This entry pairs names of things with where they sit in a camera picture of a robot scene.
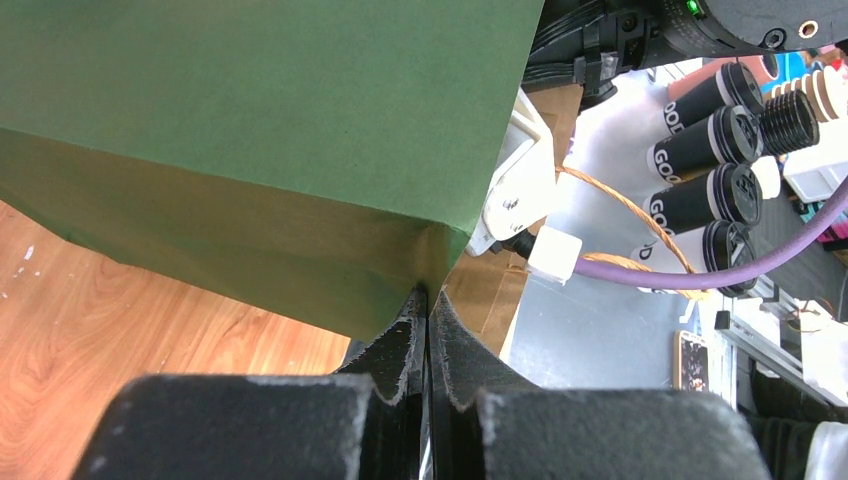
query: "white plastic piece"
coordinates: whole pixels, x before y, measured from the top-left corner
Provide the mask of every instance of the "white plastic piece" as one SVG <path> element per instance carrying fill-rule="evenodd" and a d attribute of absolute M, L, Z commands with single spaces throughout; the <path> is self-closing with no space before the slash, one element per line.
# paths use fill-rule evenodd
<path fill-rule="evenodd" d="M 753 164 L 751 170 L 760 183 L 763 192 L 763 200 L 777 198 L 780 195 L 780 169 L 774 157 L 762 157 Z"/>
<path fill-rule="evenodd" d="M 790 153 L 783 166 L 783 178 L 804 203 L 827 200 L 848 176 L 848 118 L 820 123 L 819 129 L 819 144 Z"/>
<path fill-rule="evenodd" d="M 826 122 L 830 122 L 830 121 L 835 120 L 835 119 L 830 116 L 830 114 L 828 113 L 827 108 L 825 106 L 825 101 L 824 101 L 824 98 L 823 98 L 824 95 L 823 95 L 822 90 L 824 90 L 827 87 L 822 86 L 822 83 L 823 83 L 822 77 L 823 76 L 824 76 L 824 73 L 821 70 L 816 70 L 815 72 L 813 72 L 813 98 L 811 98 L 810 101 L 815 102 L 813 104 L 814 105 L 813 108 L 818 107 L 818 111 L 820 111 L 822 113 L 822 118 L 820 120 L 824 120 L 824 122 L 822 122 L 822 123 L 826 123 Z"/>
<path fill-rule="evenodd" d="M 519 90 L 498 155 L 483 211 L 465 248 L 482 255 L 555 208 L 553 136 L 530 99 Z"/>
<path fill-rule="evenodd" d="M 683 315 L 677 317 L 677 321 L 681 325 L 686 325 L 689 323 L 689 319 L 692 318 L 692 312 L 695 311 L 695 305 L 698 302 L 696 300 L 689 299 L 689 302 L 686 304 L 686 310 L 683 311 Z"/>
<path fill-rule="evenodd" d="M 816 93 L 816 101 L 819 108 L 822 109 L 822 113 L 828 120 L 844 118 L 846 111 L 848 111 L 848 93 L 846 93 L 842 76 L 836 72 L 836 69 L 828 65 L 824 70 L 816 71 L 815 78 L 813 90 Z M 833 110 L 836 117 L 833 117 L 828 110 Z"/>
<path fill-rule="evenodd" d="M 833 320 L 818 302 L 796 300 L 803 306 L 801 356 L 804 382 L 818 387 L 834 405 L 848 407 L 848 328 Z"/>
<path fill-rule="evenodd" d="M 544 226 L 536 235 L 536 243 L 527 259 L 527 271 L 565 285 L 574 273 L 582 247 L 583 240 Z"/>
<path fill-rule="evenodd" d="M 764 311 L 762 298 L 737 298 L 733 303 L 733 314 L 738 315 L 751 328 L 775 346 L 780 346 L 780 320 Z"/>

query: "green cardboard box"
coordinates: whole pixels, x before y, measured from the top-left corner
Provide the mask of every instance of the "green cardboard box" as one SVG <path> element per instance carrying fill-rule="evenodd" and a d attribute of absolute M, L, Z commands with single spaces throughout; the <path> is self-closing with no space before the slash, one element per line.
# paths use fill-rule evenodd
<path fill-rule="evenodd" d="M 369 339 L 467 243 L 541 6 L 0 3 L 0 199 Z"/>

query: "white label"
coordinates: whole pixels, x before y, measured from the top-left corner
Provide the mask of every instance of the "white label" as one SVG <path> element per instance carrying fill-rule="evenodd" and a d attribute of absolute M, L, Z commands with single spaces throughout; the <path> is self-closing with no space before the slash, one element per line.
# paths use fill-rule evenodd
<path fill-rule="evenodd" d="M 651 258 L 651 253 L 653 253 L 653 251 L 654 251 L 653 244 L 645 245 L 645 248 L 643 248 L 642 250 L 639 250 L 639 260 L 648 260 L 649 258 Z"/>
<path fill-rule="evenodd" d="M 680 114 L 677 113 L 677 102 L 671 102 L 666 105 L 663 113 L 665 114 L 665 124 L 668 126 L 669 132 L 675 134 L 684 130 L 683 125 L 680 123 Z"/>
<path fill-rule="evenodd" d="M 654 163 L 657 164 L 657 172 L 662 175 L 663 180 L 666 182 L 680 183 L 683 181 L 683 179 L 674 174 L 674 168 L 668 163 L 668 152 L 665 149 L 654 152 Z"/>
<path fill-rule="evenodd" d="M 664 207 L 665 207 L 665 205 L 663 204 L 662 200 L 656 199 L 656 200 L 652 201 L 651 207 L 650 207 L 651 218 L 653 218 L 654 221 L 657 222 L 657 225 L 662 227 L 662 229 L 665 231 L 665 233 L 667 233 L 669 235 L 674 235 L 674 232 L 671 231 L 670 228 L 668 228 L 668 219 L 665 218 L 665 215 L 663 214 L 663 208 Z"/>

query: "power connector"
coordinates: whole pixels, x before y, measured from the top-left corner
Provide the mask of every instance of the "power connector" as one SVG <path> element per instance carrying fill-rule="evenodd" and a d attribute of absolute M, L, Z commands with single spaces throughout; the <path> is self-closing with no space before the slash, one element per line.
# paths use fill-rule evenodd
<path fill-rule="evenodd" d="M 555 228 L 543 226 L 536 235 L 533 250 L 527 258 L 527 271 L 552 282 L 565 285 L 574 273 L 574 265 L 583 248 L 583 240 Z"/>

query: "threaded black cylinder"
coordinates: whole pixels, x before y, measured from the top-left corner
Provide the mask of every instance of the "threaded black cylinder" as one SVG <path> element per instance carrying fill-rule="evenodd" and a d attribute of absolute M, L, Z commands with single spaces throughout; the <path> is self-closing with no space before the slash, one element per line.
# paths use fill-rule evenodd
<path fill-rule="evenodd" d="M 760 115 L 763 155 L 784 155 L 819 143 L 819 123 L 807 95 L 795 90 L 777 96 Z"/>
<path fill-rule="evenodd" d="M 527 230 L 518 232 L 512 238 L 508 238 L 501 242 L 501 245 L 510 252 L 515 252 L 525 260 L 530 259 L 530 253 L 533 251 L 533 245 L 536 244 L 536 236 Z"/>

